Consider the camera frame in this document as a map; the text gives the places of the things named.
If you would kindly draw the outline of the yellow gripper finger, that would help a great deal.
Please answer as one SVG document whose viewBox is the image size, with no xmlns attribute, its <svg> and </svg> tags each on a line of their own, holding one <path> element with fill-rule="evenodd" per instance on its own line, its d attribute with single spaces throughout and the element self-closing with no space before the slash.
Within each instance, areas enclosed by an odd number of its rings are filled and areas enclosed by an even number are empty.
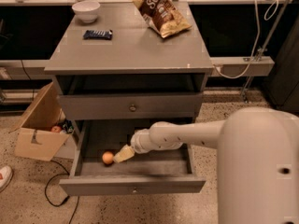
<svg viewBox="0 0 299 224">
<path fill-rule="evenodd" d="M 113 161 L 120 163 L 131 159 L 134 155 L 134 149 L 131 146 L 125 145 L 118 153 L 114 155 Z"/>
</svg>

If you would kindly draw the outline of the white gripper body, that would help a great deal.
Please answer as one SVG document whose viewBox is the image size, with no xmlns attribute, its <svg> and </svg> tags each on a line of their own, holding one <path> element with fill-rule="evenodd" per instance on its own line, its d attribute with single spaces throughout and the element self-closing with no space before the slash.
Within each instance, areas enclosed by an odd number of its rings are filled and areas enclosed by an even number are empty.
<svg viewBox="0 0 299 224">
<path fill-rule="evenodd" d="M 148 129 L 135 131 L 130 144 L 138 154 L 148 153 L 156 148 L 155 144 L 150 140 L 150 131 Z"/>
</svg>

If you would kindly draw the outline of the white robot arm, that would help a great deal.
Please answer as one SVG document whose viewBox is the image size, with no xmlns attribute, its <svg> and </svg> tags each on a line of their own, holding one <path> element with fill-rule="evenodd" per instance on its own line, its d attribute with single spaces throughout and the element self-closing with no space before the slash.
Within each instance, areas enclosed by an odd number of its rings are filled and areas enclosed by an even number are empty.
<svg viewBox="0 0 299 224">
<path fill-rule="evenodd" d="M 219 224 L 299 224 L 299 118 L 270 108 L 239 109 L 226 120 L 156 122 L 114 157 L 184 144 L 217 150 Z"/>
</svg>

